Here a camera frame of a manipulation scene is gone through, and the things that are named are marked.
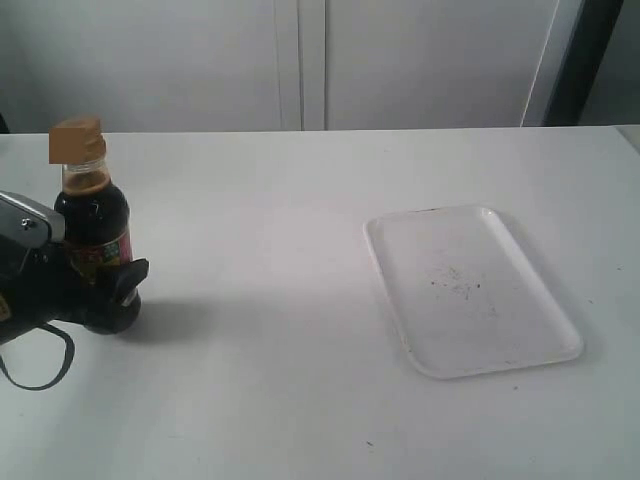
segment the white wall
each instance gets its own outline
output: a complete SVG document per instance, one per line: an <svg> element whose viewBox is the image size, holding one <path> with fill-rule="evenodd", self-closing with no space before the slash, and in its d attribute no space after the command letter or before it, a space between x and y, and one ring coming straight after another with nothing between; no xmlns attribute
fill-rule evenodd
<svg viewBox="0 0 640 480"><path fill-rule="evenodd" d="M640 124L639 0L622 5L580 123Z"/></svg>
<svg viewBox="0 0 640 480"><path fill-rule="evenodd" d="M15 132L79 113L111 131L279 130L280 1L2 0L0 111Z"/></svg>
<svg viewBox="0 0 640 480"><path fill-rule="evenodd" d="M330 129L539 124L581 2L327 1Z"/></svg>

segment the white tray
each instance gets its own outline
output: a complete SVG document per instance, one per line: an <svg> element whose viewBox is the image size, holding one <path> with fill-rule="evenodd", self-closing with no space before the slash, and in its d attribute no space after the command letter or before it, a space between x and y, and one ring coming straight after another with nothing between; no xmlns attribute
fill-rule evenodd
<svg viewBox="0 0 640 480"><path fill-rule="evenodd" d="M453 207L366 225L412 363L454 378L571 360L583 342L500 216Z"/></svg>

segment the bottle label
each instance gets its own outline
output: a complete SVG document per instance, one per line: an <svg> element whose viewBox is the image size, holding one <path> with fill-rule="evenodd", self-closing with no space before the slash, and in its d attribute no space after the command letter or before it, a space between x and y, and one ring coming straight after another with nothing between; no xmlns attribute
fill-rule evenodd
<svg viewBox="0 0 640 480"><path fill-rule="evenodd" d="M0 294L0 322L11 318L11 309L5 298Z"/></svg>
<svg viewBox="0 0 640 480"><path fill-rule="evenodd" d="M76 246L69 244L68 253L73 268L93 283L96 279L96 270L99 267L122 265L132 260L129 229L126 229L120 237L104 245Z"/></svg>

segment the dark brown liquid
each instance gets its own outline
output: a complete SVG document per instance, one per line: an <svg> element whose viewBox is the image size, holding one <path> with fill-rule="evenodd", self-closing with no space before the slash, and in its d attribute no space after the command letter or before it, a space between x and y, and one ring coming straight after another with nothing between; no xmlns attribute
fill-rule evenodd
<svg viewBox="0 0 640 480"><path fill-rule="evenodd" d="M103 245L124 233L129 205L122 191L110 181L86 195L58 195L55 210L66 221L65 240L74 245Z"/></svg>

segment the white table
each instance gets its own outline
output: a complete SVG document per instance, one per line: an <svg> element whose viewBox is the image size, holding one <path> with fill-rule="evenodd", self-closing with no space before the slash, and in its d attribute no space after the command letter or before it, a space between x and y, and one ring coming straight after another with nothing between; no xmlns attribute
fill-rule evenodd
<svg viewBox="0 0 640 480"><path fill-rule="evenodd" d="M109 135L150 259L139 323L63 325L63 382L0 380L0 478L636 479L640 156L614 128ZM0 189L51 203L46 136L0 137ZM363 223L483 204L586 342L575 362L431 380L376 301ZM62 345L3 347L46 380Z"/></svg>

